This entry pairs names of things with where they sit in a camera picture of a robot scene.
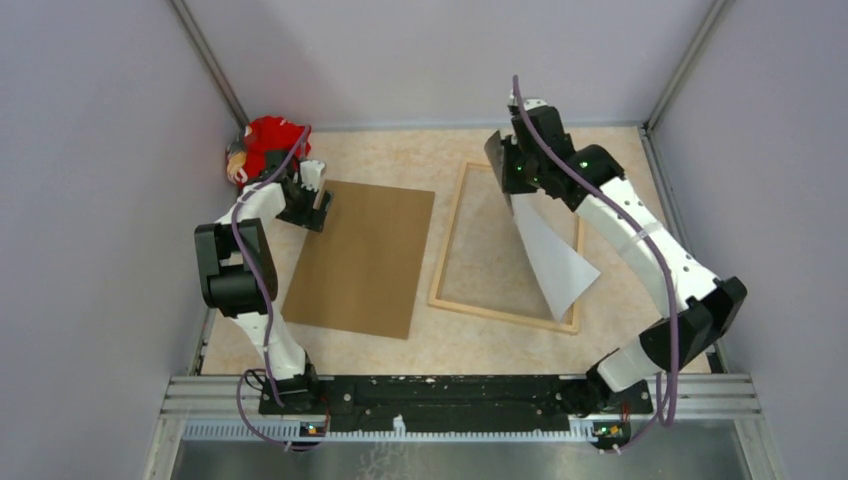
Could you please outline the printed photo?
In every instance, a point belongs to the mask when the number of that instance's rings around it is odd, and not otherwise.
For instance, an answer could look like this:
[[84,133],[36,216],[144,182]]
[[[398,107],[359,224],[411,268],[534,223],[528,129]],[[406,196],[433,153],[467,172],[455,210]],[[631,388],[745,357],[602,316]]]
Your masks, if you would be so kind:
[[553,319],[567,313],[600,272],[563,240],[532,202],[532,194],[510,195],[512,217]]

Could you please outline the brown backing board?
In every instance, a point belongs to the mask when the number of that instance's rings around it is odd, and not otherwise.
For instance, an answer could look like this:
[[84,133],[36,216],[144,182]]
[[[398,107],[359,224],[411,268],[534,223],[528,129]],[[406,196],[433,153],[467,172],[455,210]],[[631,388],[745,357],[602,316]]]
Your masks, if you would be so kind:
[[330,180],[282,306],[291,323],[405,340],[435,202],[432,191]]

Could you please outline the wooden picture frame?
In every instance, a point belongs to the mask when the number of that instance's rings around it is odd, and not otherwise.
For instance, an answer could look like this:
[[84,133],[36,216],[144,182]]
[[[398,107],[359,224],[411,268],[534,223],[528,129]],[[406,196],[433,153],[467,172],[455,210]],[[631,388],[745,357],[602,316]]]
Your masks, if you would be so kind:
[[580,302],[554,316],[512,214],[487,164],[459,168],[428,305],[576,336]]

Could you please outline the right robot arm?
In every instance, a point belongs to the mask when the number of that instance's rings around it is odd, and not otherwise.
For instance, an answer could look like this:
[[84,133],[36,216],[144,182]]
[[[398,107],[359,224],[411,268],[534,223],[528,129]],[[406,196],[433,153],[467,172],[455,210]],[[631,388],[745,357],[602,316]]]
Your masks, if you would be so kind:
[[551,313],[564,313],[598,273],[542,218],[531,200],[536,193],[562,202],[613,246],[660,315],[565,392],[569,412],[612,412],[628,388],[654,374],[664,374],[673,391],[676,374],[729,329],[745,285],[718,278],[688,253],[605,148],[575,147],[556,108],[531,99],[509,111],[512,132],[492,135],[484,150]]

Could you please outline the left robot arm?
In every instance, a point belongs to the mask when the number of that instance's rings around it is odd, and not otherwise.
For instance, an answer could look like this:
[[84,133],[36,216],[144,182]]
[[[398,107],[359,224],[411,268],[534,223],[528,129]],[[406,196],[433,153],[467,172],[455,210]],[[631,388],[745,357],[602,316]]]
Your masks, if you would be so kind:
[[281,220],[321,232],[333,194],[324,188],[324,162],[300,160],[288,150],[269,152],[266,160],[226,214],[195,229],[200,288],[205,303],[232,319],[261,356],[261,412],[303,414],[317,407],[321,387],[281,313],[267,230]]

